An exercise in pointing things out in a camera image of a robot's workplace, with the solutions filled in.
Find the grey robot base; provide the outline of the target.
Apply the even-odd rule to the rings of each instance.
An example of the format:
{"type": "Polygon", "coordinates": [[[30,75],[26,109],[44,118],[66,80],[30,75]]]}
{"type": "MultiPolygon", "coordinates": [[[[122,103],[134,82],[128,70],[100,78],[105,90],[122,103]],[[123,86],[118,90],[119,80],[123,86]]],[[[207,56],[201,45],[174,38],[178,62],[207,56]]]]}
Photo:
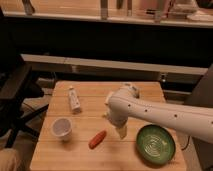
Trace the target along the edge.
{"type": "MultiPolygon", "coordinates": [[[[185,104],[213,108],[213,64],[199,80],[185,104]]],[[[213,171],[213,144],[192,138],[202,171],[213,171]]]]}

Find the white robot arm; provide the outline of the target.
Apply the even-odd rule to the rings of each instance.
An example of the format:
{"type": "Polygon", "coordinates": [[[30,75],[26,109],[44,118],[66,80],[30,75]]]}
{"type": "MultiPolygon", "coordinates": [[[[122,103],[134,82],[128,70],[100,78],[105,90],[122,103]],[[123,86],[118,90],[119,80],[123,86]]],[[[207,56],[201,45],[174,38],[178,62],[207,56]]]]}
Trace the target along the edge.
{"type": "Polygon", "coordinates": [[[134,84],[124,84],[106,98],[107,119],[120,129],[129,117],[155,123],[213,144],[213,108],[142,100],[134,84]]]}

